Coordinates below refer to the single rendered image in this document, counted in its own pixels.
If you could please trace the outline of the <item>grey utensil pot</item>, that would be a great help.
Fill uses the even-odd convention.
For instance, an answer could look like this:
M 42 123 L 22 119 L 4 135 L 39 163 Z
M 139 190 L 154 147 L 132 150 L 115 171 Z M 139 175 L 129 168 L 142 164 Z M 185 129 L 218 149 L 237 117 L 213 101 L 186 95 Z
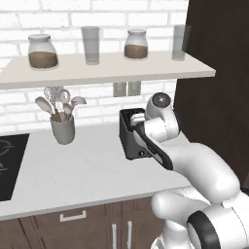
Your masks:
M 63 112 L 60 112 L 59 115 L 61 118 L 60 123 L 51 120 L 53 136 L 58 144 L 67 145 L 75 138 L 74 117 L 71 117 L 69 121 L 66 121 Z

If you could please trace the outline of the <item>grey wall outlet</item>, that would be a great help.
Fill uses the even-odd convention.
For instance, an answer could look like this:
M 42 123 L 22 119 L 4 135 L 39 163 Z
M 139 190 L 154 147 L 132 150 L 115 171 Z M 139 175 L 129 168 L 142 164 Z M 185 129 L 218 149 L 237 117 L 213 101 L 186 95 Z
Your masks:
M 136 96 L 141 93 L 141 82 L 129 82 L 128 83 L 128 95 L 129 96 Z
M 126 82 L 113 84 L 113 96 L 114 97 L 126 96 Z

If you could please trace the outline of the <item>small glass jar brown contents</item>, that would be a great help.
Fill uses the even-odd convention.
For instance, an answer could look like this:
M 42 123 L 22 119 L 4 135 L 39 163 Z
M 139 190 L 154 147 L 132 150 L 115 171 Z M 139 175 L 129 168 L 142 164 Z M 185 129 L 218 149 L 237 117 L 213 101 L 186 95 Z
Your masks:
M 130 59 L 148 57 L 148 43 L 144 29 L 129 29 L 124 44 L 124 56 Z

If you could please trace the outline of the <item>large glass jar brown contents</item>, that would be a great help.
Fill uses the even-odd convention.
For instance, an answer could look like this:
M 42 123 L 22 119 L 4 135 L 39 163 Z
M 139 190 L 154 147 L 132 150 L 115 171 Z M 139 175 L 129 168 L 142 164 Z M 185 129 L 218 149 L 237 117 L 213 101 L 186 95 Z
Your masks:
M 58 65 L 57 53 L 49 34 L 32 34 L 28 36 L 28 41 L 28 59 L 31 68 L 45 70 Z

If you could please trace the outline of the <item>clear drinking glass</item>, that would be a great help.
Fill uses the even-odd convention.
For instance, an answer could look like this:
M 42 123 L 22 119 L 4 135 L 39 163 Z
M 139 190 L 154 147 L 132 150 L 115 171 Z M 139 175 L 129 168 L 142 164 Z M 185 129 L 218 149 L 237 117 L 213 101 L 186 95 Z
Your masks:
M 83 26 L 81 31 L 86 64 L 97 65 L 99 63 L 99 27 Z
M 183 61 L 187 51 L 192 27 L 190 25 L 175 25 L 173 30 L 172 59 Z

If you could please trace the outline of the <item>metal mesh skimmer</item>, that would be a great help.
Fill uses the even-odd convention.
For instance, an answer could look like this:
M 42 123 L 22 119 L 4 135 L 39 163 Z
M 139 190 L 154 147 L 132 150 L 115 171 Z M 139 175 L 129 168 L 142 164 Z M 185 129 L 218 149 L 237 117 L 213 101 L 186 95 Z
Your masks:
M 56 102 L 60 100 L 60 94 L 63 87 L 45 87 L 44 95 L 56 110 Z

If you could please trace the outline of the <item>white wall shelf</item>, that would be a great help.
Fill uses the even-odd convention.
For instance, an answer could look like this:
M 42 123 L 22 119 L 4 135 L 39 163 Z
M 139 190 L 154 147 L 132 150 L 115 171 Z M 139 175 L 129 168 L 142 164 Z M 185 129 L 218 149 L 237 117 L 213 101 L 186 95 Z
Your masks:
M 214 77 L 216 70 L 186 54 L 183 61 L 171 52 L 149 52 L 145 60 L 130 60 L 122 53 L 102 53 L 98 65 L 86 65 L 82 54 L 62 54 L 52 70 L 33 70 L 26 56 L 12 59 L 0 73 L 0 89 L 124 83 Z

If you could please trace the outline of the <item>black toaster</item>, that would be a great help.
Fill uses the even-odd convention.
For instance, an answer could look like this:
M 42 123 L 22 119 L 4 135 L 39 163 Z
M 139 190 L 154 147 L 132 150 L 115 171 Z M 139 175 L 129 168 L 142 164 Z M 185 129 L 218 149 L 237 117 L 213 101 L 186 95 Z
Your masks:
M 120 111 L 120 139 L 123 145 L 125 157 L 129 160 L 150 158 L 156 154 L 155 150 L 151 151 L 151 147 L 141 147 L 134 138 L 133 131 L 138 133 L 142 141 L 148 141 L 145 134 L 144 124 L 134 126 L 130 119 L 133 115 L 144 117 L 145 110 L 143 108 L 123 109 Z

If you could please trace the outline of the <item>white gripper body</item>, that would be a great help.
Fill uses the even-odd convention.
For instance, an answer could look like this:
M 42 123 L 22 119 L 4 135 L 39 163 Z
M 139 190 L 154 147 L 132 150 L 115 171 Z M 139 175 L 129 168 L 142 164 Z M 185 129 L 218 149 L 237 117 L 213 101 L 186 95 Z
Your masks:
M 145 115 L 144 114 L 134 114 L 130 118 L 130 124 L 132 126 L 136 126 L 138 123 L 145 121 Z

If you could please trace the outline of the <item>black hob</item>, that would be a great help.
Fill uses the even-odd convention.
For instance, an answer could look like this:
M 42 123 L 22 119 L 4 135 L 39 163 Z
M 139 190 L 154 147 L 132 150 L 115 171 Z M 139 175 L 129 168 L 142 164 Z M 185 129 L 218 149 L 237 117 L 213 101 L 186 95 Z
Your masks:
M 29 133 L 0 136 L 0 201 L 12 198 Z

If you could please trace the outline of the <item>brown drawer front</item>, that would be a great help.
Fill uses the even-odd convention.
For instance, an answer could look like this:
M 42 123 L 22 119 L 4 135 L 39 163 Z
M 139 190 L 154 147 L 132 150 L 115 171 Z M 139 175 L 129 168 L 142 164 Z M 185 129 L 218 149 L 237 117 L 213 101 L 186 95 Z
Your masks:
M 59 214 L 79 215 L 86 219 L 63 222 Z M 105 227 L 104 207 L 85 207 L 20 218 L 33 249 L 108 249 L 109 232 Z

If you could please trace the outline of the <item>beige wooden spoon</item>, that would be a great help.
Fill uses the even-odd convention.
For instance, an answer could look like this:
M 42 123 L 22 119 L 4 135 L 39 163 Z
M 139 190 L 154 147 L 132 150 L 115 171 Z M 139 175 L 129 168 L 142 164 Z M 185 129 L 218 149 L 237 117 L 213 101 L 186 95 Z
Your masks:
M 51 104 L 42 96 L 35 99 L 36 104 L 45 112 L 48 112 L 54 118 Z
M 60 101 L 62 104 L 68 103 L 70 101 L 70 92 L 67 89 L 63 89 L 60 92 Z
M 81 96 L 75 96 L 71 99 L 72 107 L 75 107 L 76 105 L 79 105 L 79 104 L 86 104 L 86 103 L 87 101 Z
M 64 103 L 63 109 L 64 109 L 64 113 L 65 113 L 65 120 L 68 121 L 70 119 L 71 114 L 72 114 L 73 108 L 70 104 Z

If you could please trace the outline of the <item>tall dark brown cabinet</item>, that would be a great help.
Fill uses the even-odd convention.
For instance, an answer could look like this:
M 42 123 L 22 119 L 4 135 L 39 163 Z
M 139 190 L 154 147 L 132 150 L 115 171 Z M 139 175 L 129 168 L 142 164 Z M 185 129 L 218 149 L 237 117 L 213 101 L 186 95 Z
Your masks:
M 177 82 L 174 109 L 191 142 L 209 146 L 249 189 L 249 0 L 190 0 L 187 53 L 216 70 Z

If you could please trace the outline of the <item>brown cupboard door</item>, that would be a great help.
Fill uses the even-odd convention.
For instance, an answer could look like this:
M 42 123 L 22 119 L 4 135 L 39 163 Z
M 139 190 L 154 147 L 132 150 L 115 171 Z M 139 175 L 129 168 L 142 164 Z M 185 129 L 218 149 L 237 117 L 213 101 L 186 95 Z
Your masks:
M 131 249 L 151 249 L 162 232 L 164 220 L 153 213 L 151 199 L 149 196 L 122 202 L 122 249 L 127 249 L 127 221 L 132 221 Z
M 107 224 L 110 231 L 110 249 L 112 249 L 112 224 L 117 225 L 117 249 L 122 249 L 122 204 L 120 202 L 108 203 Z

